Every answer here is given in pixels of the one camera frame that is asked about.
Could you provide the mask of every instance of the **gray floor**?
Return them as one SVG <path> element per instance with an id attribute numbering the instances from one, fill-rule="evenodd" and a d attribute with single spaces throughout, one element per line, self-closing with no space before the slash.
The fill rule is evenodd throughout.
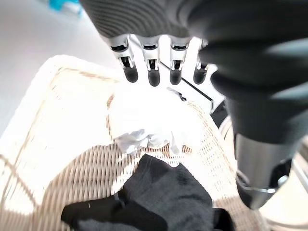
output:
<path id="1" fill-rule="evenodd" d="M 139 76 L 146 75 L 142 56 L 136 53 L 138 71 L 142 72 Z M 39 0 L 0 1 L 0 136 L 39 67 L 57 54 L 120 68 L 87 16 L 58 13 Z M 191 74 L 185 77 L 192 82 Z M 216 103 L 221 101 L 208 80 L 198 87 L 217 99 Z M 185 83 L 175 88 L 193 100 L 206 102 Z"/>

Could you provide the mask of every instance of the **white crumpled fabric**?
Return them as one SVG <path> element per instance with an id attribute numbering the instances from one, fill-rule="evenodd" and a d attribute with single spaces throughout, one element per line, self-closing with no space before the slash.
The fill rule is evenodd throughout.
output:
<path id="1" fill-rule="evenodd" d="M 168 143 L 170 154 L 180 154 L 183 145 L 195 150 L 201 144 L 200 118 L 168 89 L 120 85 L 109 107 L 109 124 L 112 138 L 127 154 Z"/>

